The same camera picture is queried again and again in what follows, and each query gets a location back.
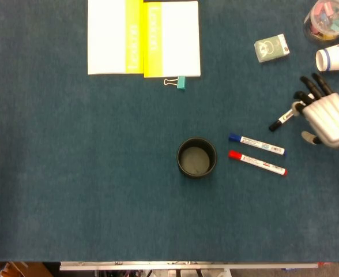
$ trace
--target floor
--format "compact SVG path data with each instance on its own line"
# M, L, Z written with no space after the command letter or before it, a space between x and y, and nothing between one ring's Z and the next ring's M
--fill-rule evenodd
M94 277L93 272L58 272L58 266L47 264L54 277ZM231 270L232 277L339 277L339 263L325 265L321 268L296 269L241 269Z

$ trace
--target red marker cap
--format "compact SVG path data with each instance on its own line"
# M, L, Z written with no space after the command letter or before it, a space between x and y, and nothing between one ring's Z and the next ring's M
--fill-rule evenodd
M241 160L242 154L240 154L240 153L238 153L234 150L231 150L228 153L228 157L231 158L231 159L235 159L235 160Z

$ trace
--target blue marker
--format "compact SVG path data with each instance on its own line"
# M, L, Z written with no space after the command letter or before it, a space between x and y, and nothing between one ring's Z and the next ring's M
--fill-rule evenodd
M263 142L258 141L258 140L253 140L253 139L248 138L248 137L242 137L242 136L239 136L238 134L231 133L231 134L229 134L228 139L231 140L231 141L237 141L239 143L251 145L251 146L254 146L254 147L257 147L257 148L260 148L260 149L264 149L264 150L267 150L269 152L273 152L273 153L276 153L276 154L279 154L279 155L286 155L285 149L283 149L281 147L271 145L271 144L268 144L268 143L263 143Z

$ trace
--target small box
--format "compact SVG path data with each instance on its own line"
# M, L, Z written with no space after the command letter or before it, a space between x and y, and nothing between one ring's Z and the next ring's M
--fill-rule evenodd
M290 54L283 34L258 40L254 43L254 48L259 62L270 61Z

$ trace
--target plastic container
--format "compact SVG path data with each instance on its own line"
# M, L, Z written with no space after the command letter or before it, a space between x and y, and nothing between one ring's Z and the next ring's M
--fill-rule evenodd
M209 175L217 162L214 146L204 138L192 137L184 141L177 152L180 171L191 178Z
M339 0L319 0L304 20L304 33L319 42L339 37Z

